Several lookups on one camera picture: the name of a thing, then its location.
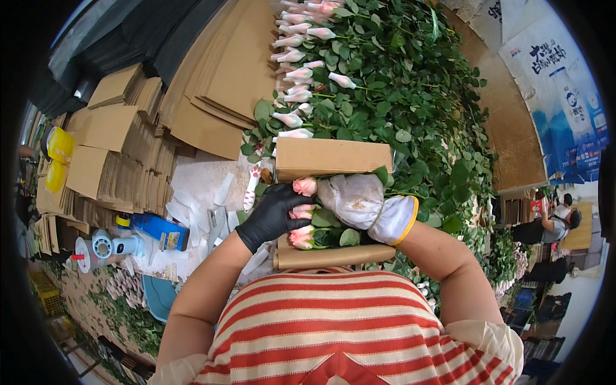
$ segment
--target worktable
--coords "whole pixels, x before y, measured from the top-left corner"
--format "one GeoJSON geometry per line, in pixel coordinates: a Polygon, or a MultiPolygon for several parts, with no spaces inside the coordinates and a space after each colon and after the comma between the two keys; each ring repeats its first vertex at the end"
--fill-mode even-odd
{"type": "MultiPolygon", "coordinates": [[[[218,188],[222,185],[223,180],[228,173],[235,175],[233,182],[229,188],[229,194],[224,201],[224,206],[229,211],[243,210],[242,202],[248,185],[250,170],[255,165],[249,163],[246,157],[240,154],[237,161],[226,160],[219,156],[198,151],[195,158],[187,158],[184,156],[177,157],[177,167],[171,181],[171,187],[175,192],[183,191],[190,194],[196,201],[201,204],[201,213],[206,216],[207,210],[214,208],[214,196],[218,188]]],[[[262,161],[261,167],[273,170],[274,160],[262,161]]],[[[178,204],[188,217],[188,208],[178,204]]],[[[114,230],[112,236],[127,236],[127,230],[114,230]]],[[[208,235],[200,230],[201,237],[207,239],[208,235]]],[[[148,265],[148,258],[135,258],[130,256],[135,272],[145,275],[151,275],[158,278],[173,280],[177,282],[185,282],[193,271],[199,266],[200,259],[197,253],[197,248],[192,248],[188,243],[188,258],[169,258],[164,253],[158,252],[158,240],[148,237],[147,241],[153,242],[152,262],[148,265]]],[[[126,268],[126,263],[120,262],[120,266],[126,268]]],[[[243,274],[238,280],[239,284],[248,283],[259,277],[264,277],[274,271],[273,260],[270,258],[261,264],[255,271],[248,276],[243,274]]]]}

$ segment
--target plastic crate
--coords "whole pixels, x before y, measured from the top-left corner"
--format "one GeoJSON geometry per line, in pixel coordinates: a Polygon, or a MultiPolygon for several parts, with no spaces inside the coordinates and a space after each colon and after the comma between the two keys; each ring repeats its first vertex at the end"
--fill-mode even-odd
{"type": "Polygon", "coordinates": [[[41,300],[41,304],[43,304],[45,314],[49,316],[61,314],[63,311],[60,291],[51,282],[47,274],[39,270],[30,270],[28,271],[28,276],[30,277],[30,283],[41,300]]]}
{"type": "Polygon", "coordinates": [[[522,288],[516,294],[516,300],[514,302],[514,309],[523,309],[528,310],[532,306],[533,295],[535,294],[535,290],[522,288]]]}

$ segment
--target poster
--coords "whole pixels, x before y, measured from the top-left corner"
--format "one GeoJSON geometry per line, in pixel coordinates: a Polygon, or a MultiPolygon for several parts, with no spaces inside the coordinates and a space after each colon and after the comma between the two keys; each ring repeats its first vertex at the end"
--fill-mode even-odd
{"type": "Polygon", "coordinates": [[[608,143],[606,117],[588,65],[560,18],[549,12],[498,53],[529,108],[550,182],[597,180],[608,143]]]}

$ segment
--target yellow crate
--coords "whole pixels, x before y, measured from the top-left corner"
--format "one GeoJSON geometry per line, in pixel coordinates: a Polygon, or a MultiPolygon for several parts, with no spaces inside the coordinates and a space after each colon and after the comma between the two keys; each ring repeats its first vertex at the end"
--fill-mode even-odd
{"type": "Polygon", "coordinates": [[[30,283],[36,290],[46,315],[54,316],[62,313],[60,291],[54,286],[43,271],[28,271],[30,283]]]}

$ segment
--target red and white striped shirt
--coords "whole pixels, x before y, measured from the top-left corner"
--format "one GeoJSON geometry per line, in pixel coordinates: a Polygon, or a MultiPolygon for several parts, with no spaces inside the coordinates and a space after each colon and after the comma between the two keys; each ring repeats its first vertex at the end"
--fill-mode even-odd
{"type": "Polygon", "coordinates": [[[444,328],[400,275],[292,270],[242,288],[208,354],[166,365],[150,384],[511,384],[522,350],[506,325],[444,328]]]}

